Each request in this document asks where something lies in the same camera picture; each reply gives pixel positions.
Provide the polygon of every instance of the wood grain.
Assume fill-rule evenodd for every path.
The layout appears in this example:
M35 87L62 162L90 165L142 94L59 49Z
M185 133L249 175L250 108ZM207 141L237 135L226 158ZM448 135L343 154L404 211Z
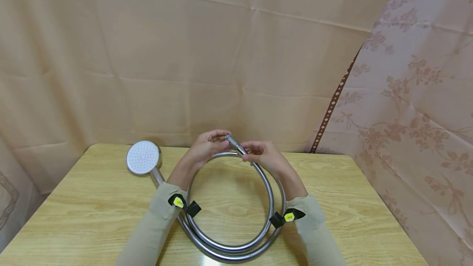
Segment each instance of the wood grain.
M128 172L128 148L117 144L90 147L0 254L0 265L113 265L156 189L149 176ZM162 148L165 178L186 150ZM284 155L318 198L348 265L427 265L351 158ZM279 190L273 180L272 184L280 207ZM228 244L253 238L268 209L261 179L238 158L206 164L193 182L192 198L203 208L196 216L200 228ZM305 263L297 232L293 225L286 225L273 246L246 265ZM220 263L197 250L174 222L158 265Z

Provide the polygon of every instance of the black wrist strap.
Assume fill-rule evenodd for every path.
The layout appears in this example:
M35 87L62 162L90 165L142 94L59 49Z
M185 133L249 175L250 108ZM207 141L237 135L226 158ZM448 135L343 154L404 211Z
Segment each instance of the black wrist strap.
M286 210L284 216L281 216L278 212L274 213L273 216L270 217L269 221L275 228L279 228L283 226L284 223L293 222L294 220L301 219L304 216L304 212L295 208L290 208Z
M195 215L199 213L200 210L202 210L195 201L192 201L192 203L188 206L184 197L181 194L177 194L177 193L173 194L168 199L168 203L171 206L180 207L181 209L184 210L184 212L186 212L186 214L188 214L191 217L195 217Z

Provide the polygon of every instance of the finger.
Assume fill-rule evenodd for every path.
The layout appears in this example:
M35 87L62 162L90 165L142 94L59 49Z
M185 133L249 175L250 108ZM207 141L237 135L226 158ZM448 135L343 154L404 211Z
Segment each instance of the finger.
M249 161L250 163L259 163L259 159L261 155L256 154L245 154L242 156L244 162Z
M217 141L220 141L220 142L225 141L225 136L221 135L221 136L212 138L212 142L217 142Z
M248 151L253 151L254 153L262 153L264 150L264 142L263 141L249 141L249 142L243 142L240 144L245 150Z
M230 132L227 131L227 130L224 130L224 129L214 129L213 131L210 131L210 132L206 132L206 133L203 133L203 135L205 135L205 137L211 141L213 138L215 137L221 137L221 136L226 136L228 135Z
M211 145L211 151L222 151L228 148L230 142L223 141L223 142L213 142Z

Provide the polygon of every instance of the pink floral pattern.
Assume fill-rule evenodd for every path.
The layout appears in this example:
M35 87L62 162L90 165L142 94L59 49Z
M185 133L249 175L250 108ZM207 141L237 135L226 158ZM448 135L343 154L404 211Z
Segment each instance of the pink floral pattern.
M319 147L354 158L430 265L473 265L473 0L431 1L389 0Z

